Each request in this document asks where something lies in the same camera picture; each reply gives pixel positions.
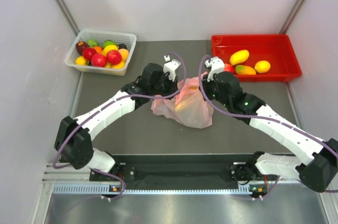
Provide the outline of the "pink translucent plastic bag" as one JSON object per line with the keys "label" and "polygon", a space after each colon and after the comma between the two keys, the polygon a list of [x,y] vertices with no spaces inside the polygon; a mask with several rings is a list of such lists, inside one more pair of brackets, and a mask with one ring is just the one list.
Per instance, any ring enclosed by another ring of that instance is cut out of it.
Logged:
{"label": "pink translucent plastic bag", "polygon": [[[155,99],[151,110],[154,115],[164,116],[190,128],[203,129],[212,125],[213,107],[207,103],[200,90],[198,77],[180,81],[178,87],[183,86],[178,95],[172,99]],[[197,90],[188,89],[196,86]]]}

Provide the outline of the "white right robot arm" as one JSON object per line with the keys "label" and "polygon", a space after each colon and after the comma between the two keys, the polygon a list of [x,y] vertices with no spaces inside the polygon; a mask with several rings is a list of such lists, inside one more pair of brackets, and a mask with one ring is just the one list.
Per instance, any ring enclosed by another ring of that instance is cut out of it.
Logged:
{"label": "white right robot arm", "polygon": [[199,79],[208,103],[219,102],[221,113],[234,117],[280,143],[291,156],[256,152],[246,163],[250,178],[279,175],[299,179],[315,192],[325,192],[337,175],[337,140],[315,137],[278,115],[263,100],[246,93],[230,72],[207,73]]}

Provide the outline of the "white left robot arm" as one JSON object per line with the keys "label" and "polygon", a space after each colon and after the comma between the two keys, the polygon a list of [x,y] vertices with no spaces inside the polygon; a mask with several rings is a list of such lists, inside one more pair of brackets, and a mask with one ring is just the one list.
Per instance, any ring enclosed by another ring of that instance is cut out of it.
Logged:
{"label": "white left robot arm", "polygon": [[76,118],[65,117],[54,148],[74,169],[100,170],[107,179],[116,179],[119,166],[108,153],[94,148],[92,141],[114,121],[146,104],[153,96],[173,97],[178,90],[176,72],[180,65],[177,60],[163,66],[150,63],[135,81],[124,85],[105,103]]}

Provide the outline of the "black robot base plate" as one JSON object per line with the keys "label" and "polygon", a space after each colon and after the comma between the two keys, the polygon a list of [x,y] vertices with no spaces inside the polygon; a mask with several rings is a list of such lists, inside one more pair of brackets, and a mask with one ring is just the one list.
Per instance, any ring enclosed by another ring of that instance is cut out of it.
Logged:
{"label": "black robot base plate", "polygon": [[217,186],[272,180],[274,175],[264,175],[257,170],[255,154],[183,154],[183,155],[115,155],[115,164],[108,171],[95,168],[91,181],[109,181],[115,175],[128,187],[142,184],[168,186],[198,183]]}

